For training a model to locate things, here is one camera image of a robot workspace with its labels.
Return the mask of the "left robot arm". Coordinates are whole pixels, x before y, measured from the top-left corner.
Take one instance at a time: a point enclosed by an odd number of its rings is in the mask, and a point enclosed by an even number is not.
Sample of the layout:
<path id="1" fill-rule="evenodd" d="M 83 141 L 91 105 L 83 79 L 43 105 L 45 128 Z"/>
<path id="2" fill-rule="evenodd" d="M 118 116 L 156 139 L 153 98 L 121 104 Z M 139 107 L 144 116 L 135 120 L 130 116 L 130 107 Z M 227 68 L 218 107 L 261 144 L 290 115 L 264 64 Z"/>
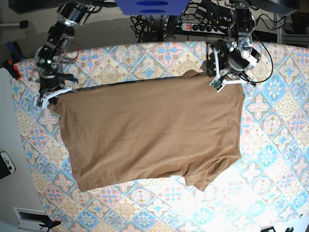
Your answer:
<path id="1" fill-rule="evenodd" d="M 256 86 L 248 76 L 260 60 L 260 53 L 253 48 L 252 32 L 255 19 L 248 4 L 233 1 L 229 8 L 207 3 L 207 19 L 214 30 L 228 37 L 227 41 L 217 40 L 211 45 L 211 69 L 215 78 L 210 86 L 220 92 L 226 85 L 249 83 Z"/>

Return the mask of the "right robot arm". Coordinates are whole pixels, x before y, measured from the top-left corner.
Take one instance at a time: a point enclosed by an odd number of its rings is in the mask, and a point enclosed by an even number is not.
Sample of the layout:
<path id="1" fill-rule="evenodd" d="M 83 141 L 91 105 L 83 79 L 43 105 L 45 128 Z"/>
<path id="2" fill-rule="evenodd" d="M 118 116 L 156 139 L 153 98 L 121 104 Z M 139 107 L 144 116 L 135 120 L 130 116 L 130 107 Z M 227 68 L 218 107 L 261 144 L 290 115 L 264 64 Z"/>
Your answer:
<path id="1" fill-rule="evenodd" d="M 83 23 L 91 15 L 99 12 L 101 6 L 87 0 L 79 0 L 61 5 L 58 9 L 59 18 L 48 31 L 47 42 L 38 49 L 35 55 L 39 94 L 35 97 L 36 106 L 44 109 L 56 104 L 59 95 L 72 92 L 73 88 L 66 81 L 77 83 L 72 74 L 61 73 L 64 63 L 65 45 L 75 34 L 74 25 Z"/>

